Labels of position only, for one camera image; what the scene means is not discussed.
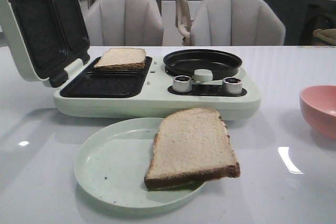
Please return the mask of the mint green breakfast maker base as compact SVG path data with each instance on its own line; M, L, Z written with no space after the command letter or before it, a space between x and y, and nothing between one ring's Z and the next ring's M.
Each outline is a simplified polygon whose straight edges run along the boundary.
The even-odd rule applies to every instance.
M99 71L83 67L54 94L56 108L66 115L89 118L164 118L179 110L213 108L225 120L247 119L261 104L261 93L243 68L235 77L243 84L240 95L222 93L220 80L198 84L197 94L171 89L173 76L165 72L162 56L150 56L141 71Z

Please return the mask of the black appliance box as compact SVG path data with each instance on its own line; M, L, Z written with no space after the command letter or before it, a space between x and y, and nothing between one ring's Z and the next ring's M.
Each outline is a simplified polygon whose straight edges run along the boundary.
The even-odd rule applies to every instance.
M311 0L307 5L299 45L328 44L315 37L313 32L332 28L335 28L335 0Z

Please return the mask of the mint green plate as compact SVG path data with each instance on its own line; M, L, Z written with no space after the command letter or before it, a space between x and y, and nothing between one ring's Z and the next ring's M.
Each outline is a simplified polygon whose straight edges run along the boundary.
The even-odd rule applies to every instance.
M107 126L79 149L74 172L78 184L93 198L123 212L162 212L192 200L204 187L192 183L149 191L144 177L152 158L161 118L137 118Z

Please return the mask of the grey chair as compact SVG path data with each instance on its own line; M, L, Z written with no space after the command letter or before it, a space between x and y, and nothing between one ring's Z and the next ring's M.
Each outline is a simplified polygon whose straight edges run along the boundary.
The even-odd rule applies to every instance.
M282 46L286 28L263 0L203 0L190 34L193 46Z
M84 15L92 46L162 46L156 0L96 0Z

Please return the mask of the silver right control knob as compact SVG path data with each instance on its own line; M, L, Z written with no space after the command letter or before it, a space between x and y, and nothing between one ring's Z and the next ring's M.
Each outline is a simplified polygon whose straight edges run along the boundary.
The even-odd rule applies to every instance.
M238 95L242 93L243 83L235 77L226 77L222 80L223 90L226 94Z

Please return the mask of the bread slice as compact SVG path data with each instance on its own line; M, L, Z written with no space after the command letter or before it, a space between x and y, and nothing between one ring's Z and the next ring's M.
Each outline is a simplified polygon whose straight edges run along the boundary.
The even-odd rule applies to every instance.
M94 65L101 70L142 70L146 51L140 48L111 48Z
M239 176L240 164L220 113L192 108L160 123L144 183L148 190L160 190Z

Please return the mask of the grey chair on left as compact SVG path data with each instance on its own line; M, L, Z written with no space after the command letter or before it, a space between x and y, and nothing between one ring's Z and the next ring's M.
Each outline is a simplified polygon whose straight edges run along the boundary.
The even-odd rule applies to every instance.
M84 15L92 46L162 46L156 0L96 0Z

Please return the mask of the silver left control knob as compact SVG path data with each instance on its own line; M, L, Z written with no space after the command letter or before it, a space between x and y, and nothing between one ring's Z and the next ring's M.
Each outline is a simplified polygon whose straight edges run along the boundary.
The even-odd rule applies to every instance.
M192 78L189 76L176 76L173 79L172 89L178 93L187 93L192 91Z

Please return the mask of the black round frying pan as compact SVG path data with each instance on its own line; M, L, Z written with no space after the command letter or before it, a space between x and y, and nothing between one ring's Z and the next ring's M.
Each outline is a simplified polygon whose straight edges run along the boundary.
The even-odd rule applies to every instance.
M194 75L197 69L207 69L213 80L232 77L238 72L242 60L237 55L214 49L184 49L167 54L163 58L165 70L173 76Z

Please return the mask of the silver control knob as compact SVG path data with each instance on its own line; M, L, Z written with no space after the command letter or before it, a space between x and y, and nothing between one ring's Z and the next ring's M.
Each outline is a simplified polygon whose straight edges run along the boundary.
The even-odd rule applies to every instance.
M223 90L226 94L238 95L242 93L243 83L235 77L226 77L222 80Z
M176 76L173 79L172 89L178 93L187 93L192 91L192 78L189 76Z

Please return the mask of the mint green breakfast maker lid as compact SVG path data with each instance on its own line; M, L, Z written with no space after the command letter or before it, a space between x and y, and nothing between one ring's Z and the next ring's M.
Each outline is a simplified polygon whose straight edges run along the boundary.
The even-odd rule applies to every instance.
M90 59L78 0L1 0L1 28L26 81L57 88Z

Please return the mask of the grey chair on right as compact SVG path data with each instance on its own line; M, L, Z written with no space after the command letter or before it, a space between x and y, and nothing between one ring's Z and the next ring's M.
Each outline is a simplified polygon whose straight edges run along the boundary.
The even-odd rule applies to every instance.
M286 28L263 0L203 0L190 34L193 46L282 46Z

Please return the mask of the pink bowl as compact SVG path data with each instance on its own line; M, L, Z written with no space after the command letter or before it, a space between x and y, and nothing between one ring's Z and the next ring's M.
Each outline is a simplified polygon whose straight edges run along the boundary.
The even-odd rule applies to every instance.
M317 132L335 139L335 86L310 86L300 92L305 121Z

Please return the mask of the beige office chair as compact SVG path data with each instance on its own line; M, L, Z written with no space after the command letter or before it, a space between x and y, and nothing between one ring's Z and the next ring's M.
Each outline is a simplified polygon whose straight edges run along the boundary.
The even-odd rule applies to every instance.
M175 0L175 26L179 33L183 36L182 45L191 46L191 26L193 20L190 16L190 9L187 0Z

